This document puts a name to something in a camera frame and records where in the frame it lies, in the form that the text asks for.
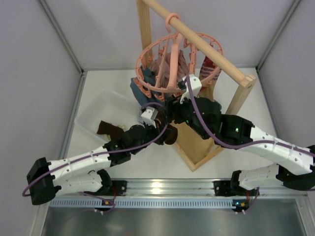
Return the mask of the pale green sock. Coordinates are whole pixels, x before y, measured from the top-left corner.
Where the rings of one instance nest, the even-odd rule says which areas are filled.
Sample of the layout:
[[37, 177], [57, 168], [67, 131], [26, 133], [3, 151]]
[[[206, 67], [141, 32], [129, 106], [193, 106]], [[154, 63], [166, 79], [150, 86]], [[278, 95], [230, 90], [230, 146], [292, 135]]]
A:
[[111, 139], [117, 139], [120, 138], [124, 132], [125, 131], [121, 127], [106, 123], [102, 127], [100, 134], [110, 136]]

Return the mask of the pink round clip hanger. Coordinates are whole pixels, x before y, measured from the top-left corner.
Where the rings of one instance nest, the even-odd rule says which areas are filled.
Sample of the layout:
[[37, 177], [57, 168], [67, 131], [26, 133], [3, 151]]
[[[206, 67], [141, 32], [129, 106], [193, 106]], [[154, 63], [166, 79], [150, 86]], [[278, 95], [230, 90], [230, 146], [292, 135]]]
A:
[[[178, 87], [179, 81], [177, 80], [177, 70], [180, 50], [183, 50], [184, 52], [184, 57], [189, 67], [189, 74], [195, 74], [197, 52], [199, 50], [182, 34], [176, 32], [162, 37], [161, 39], [151, 43], [143, 50], [136, 62], [135, 78], [138, 78], [139, 82], [150, 90], [163, 93], [173, 93], [176, 95], [179, 94], [181, 90]], [[167, 53], [171, 53], [171, 66], [169, 81], [167, 87], [164, 88], [160, 86], [160, 79], [162, 65]], [[149, 67], [159, 55], [161, 55], [162, 59], [159, 66], [159, 73], [156, 76]]]

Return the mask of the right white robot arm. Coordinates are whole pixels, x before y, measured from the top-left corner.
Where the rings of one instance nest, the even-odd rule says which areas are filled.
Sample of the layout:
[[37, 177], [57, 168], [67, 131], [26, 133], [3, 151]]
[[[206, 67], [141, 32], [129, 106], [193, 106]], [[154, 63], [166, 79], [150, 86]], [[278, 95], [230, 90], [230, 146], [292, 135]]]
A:
[[245, 118], [222, 114], [218, 103], [204, 97], [167, 99], [165, 117], [168, 122], [185, 123], [204, 140], [213, 138], [218, 146], [253, 153], [272, 162], [258, 169], [234, 171], [229, 181], [234, 192], [278, 185], [299, 191], [315, 187], [314, 146], [298, 147]]

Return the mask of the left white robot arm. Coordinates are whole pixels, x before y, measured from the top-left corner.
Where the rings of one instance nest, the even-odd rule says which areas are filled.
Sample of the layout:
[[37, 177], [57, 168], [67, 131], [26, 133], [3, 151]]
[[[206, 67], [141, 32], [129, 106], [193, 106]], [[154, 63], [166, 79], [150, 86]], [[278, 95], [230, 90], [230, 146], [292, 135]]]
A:
[[90, 152], [60, 160], [37, 159], [27, 174], [28, 186], [22, 195], [30, 197], [34, 206], [70, 193], [105, 195], [112, 186], [107, 168], [128, 162], [150, 144], [166, 144], [171, 132], [169, 124], [133, 125], [118, 138]]

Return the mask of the brown striped sock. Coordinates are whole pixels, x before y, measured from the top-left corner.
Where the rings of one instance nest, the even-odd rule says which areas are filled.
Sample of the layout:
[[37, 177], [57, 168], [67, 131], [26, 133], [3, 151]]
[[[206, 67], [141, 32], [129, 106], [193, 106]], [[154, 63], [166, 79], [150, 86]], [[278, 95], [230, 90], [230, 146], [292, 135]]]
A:
[[118, 139], [124, 134], [124, 130], [118, 126], [114, 126], [111, 123], [101, 121], [98, 126], [98, 135], [110, 136], [110, 139]]
[[157, 118], [157, 127], [159, 132], [162, 132], [163, 128], [166, 127], [166, 130], [162, 136], [158, 139], [157, 144], [159, 145], [173, 145], [178, 137], [178, 130], [171, 124], [167, 124], [165, 115], [162, 111], [158, 111]]

